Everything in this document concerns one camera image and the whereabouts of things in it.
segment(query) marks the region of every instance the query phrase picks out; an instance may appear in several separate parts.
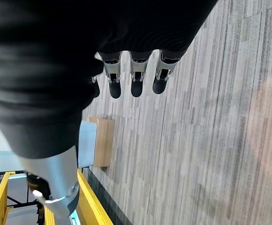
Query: yellow metal frame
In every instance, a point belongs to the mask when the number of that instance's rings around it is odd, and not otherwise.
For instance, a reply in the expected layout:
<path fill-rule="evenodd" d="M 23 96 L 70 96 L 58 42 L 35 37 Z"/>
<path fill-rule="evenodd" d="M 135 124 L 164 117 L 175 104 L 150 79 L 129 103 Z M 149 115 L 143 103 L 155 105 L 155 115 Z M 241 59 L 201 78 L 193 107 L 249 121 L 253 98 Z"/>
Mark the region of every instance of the yellow metal frame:
<path fill-rule="evenodd" d="M 6 172 L 0 183 L 0 225 L 5 225 L 8 212 L 12 207 L 7 207 L 8 179 L 15 172 Z M 90 185 L 80 170 L 77 170 L 80 184 L 80 198 L 76 208 L 82 225 L 113 225 L 103 206 L 95 196 Z M 45 207 L 45 225 L 55 225 L 53 213 Z"/>
<path fill-rule="evenodd" d="M 77 170 L 77 177 L 80 184 L 79 203 L 76 212 L 82 225 L 113 225 L 103 206 L 95 196 L 90 185 L 81 173 Z M 54 225 L 51 219 L 52 213 L 45 211 L 45 225 Z"/>
<path fill-rule="evenodd" d="M 53 216 L 53 213 L 47 207 L 44 207 L 44 215 L 45 215 L 45 225 L 55 225 L 55 217 Z"/>
<path fill-rule="evenodd" d="M 7 207 L 8 179 L 9 176 L 13 174 L 15 174 L 15 172 L 6 172 L 0 183 L 0 225 L 6 222 L 10 209 Z"/>

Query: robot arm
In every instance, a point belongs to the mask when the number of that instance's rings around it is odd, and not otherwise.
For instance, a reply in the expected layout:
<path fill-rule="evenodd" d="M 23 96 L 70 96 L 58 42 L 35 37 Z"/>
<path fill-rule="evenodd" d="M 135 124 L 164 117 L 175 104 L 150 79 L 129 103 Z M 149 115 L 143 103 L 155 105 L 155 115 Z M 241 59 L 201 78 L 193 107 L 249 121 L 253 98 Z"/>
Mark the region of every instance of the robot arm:
<path fill-rule="evenodd" d="M 110 37 L 100 20 L 87 26 L 87 6 L 100 11 L 87 1 L 0 0 L 0 129 L 35 197 L 60 217 L 78 202 L 88 79 L 103 71 L 93 56 Z"/>
<path fill-rule="evenodd" d="M 69 216 L 78 202 L 79 127 L 95 95 L 89 79 L 104 63 L 111 68 L 110 53 L 130 50 L 132 81 L 142 82 L 142 53 L 163 49 L 155 80 L 166 84 L 181 58 L 171 52 L 184 54 L 216 0 L 167 2 L 0 0 L 0 129 L 33 194 L 55 215 Z"/>

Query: gray carpet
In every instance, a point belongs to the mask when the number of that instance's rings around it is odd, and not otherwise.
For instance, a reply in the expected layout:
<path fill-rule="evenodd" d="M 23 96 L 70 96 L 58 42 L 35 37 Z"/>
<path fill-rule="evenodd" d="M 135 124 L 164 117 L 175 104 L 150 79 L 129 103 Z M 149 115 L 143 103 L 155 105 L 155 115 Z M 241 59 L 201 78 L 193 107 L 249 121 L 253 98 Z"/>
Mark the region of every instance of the gray carpet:
<path fill-rule="evenodd" d="M 98 77 L 83 116 L 116 125 L 93 173 L 134 225 L 272 225 L 272 0 L 219 0 L 160 96 L 157 56 L 139 98 L 127 52 L 119 99 Z"/>

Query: wooden block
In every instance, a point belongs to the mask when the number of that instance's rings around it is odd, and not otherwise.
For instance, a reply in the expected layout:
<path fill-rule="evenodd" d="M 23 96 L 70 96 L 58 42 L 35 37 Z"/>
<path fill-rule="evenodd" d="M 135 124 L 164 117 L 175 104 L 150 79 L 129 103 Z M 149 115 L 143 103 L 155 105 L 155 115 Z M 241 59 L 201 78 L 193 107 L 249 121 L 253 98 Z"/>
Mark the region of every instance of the wooden block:
<path fill-rule="evenodd" d="M 93 166 L 110 166 L 115 121 L 96 117 L 87 120 L 97 124 Z"/>

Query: light blue panel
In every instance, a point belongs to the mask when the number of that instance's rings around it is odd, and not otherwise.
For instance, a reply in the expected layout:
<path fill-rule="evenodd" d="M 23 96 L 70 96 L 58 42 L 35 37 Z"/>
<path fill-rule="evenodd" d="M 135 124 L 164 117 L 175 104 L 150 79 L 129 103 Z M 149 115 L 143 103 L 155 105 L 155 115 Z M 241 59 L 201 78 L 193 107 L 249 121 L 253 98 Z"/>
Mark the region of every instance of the light blue panel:
<path fill-rule="evenodd" d="M 79 168 L 93 165 L 97 124 L 82 121 L 79 136 Z"/>
<path fill-rule="evenodd" d="M 17 156 L 12 151 L 0 151 L 0 172 L 23 170 Z"/>
<path fill-rule="evenodd" d="M 88 121 L 82 121 L 79 135 L 79 167 L 87 167 L 93 165 L 95 140 L 97 134 L 97 124 Z M 23 170 L 17 156 L 10 151 L 10 148 L 0 149 L 0 172 Z"/>

